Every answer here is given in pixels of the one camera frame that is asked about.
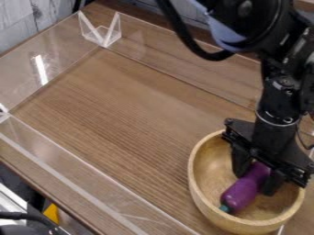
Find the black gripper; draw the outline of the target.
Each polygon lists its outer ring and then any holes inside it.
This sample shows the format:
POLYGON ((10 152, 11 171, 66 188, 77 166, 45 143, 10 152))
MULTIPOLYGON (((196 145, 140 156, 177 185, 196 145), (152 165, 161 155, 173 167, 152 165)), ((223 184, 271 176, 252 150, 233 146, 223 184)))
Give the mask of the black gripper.
POLYGON ((257 110, 253 122, 224 119, 221 139, 231 145, 232 173, 241 177, 252 162, 260 162, 269 169, 261 186, 265 196, 272 196, 284 183, 305 188, 314 174, 314 161, 295 140, 300 117, 257 110))

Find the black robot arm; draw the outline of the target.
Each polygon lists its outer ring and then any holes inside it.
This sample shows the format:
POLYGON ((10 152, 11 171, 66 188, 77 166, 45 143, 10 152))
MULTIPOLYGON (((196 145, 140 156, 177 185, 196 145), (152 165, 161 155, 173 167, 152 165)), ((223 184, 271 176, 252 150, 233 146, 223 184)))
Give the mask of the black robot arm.
POLYGON ((251 162, 269 175, 261 192, 271 196, 289 182, 304 187, 314 161, 296 141, 301 117, 314 113, 314 23, 292 0, 189 0, 204 13, 220 50, 205 51, 192 38, 171 0, 156 0, 173 32, 189 51, 219 62, 236 53, 253 53, 261 66, 261 97, 255 121, 225 119, 223 139, 231 144, 231 169, 243 176, 251 162))

